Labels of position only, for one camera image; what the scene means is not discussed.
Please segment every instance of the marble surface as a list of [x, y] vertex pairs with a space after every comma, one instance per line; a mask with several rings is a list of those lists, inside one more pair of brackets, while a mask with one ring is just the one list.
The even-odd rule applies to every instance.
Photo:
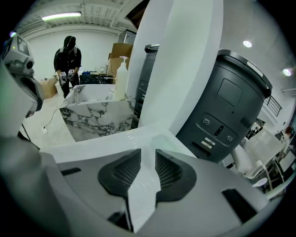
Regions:
[[135, 100], [115, 100], [115, 85], [75, 86], [60, 112], [75, 141], [130, 130]]
[[80, 84], [86, 85], [86, 84], [112, 84], [112, 76], [106, 76], [106, 75], [80, 75]]

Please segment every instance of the ceiling light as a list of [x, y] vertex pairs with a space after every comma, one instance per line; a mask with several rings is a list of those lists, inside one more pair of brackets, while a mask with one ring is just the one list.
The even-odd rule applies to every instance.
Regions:
[[61, 13], [56, 15], [51, 15], [47, 17], [42, 17], [42, 20], [52, 20], [56, 18], [62, 18], [62, 17], [80, 17], [81, 12], [67, 12], [67, 13]]
[[250, 42], [250, 41], [247, 41], [247, 40], [245, 40], [245, 41], [243, 42], [243, 44], [244, 44], [244, 46], [246, 46], [247, 48], [251, 48], [251, 46], [252, 46], [251, 42]]
[[12, 31], [12, 32], [9, 33], [9, 36], [10, 36], [10, 37], [13, 37], [13, 36], [15, 36], [15, 35], [16, 35], [16, 32], [14, 32], [14, 31]]
[[291, 75], [292, 75], [292, 73], [291, 73], [291, 71], [290, 71], [289, 69], [284, 69], [284, 70], [283, 70], [283, 73], [284, 73], [286, 76], [291, 76]]

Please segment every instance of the gray trash bin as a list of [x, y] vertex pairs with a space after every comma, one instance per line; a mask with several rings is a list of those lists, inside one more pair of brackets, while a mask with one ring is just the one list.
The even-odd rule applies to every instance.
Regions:
[[145, 46], [146, 57], [142, 67], [137, 92], [136, 92], [136, 104], [134, 108], [134, 117], [131, 122], [132, 128], [137, 128], [139, 124], [139, 119], [145, 100], [146, 91], [148, 88], [148, 83], [152, 73], [153, 65], [156, 59], [156, 54], [160, 44], [149, 44]]
[[197, 157], [220, 162], [249, 132], [271, 89], [247, 59], [220, 50], [201, 98], [176, 137]]

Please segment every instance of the floor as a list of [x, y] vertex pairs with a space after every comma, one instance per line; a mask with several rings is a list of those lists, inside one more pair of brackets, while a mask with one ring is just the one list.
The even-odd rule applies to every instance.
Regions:
[[[63, 101], [63, 95], [56, 94], [43, 101], [40, 111], [35, 112], [32, 117], [24, 119], [23, 125], [31, 141], [39, 148], [75, 143], [58, 109]], [[54, 113], [51, 123], [46, 126], [48, 133], [45, 134], [43, 127], [50, 121], [56, 109], [58, 110]], [[20, 131], [27, 137], [22, 127]]]

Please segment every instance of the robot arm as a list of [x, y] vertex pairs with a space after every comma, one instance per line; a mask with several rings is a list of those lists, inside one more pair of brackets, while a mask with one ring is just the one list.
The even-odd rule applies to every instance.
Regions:
[[19, 35], [5, 44], [0, 62], [0, 130], [3, 137], [16, 137], [24, 118], [39, 111], [43, 104], [41, 85], [33, 74], [34, 60], [28, 42]]

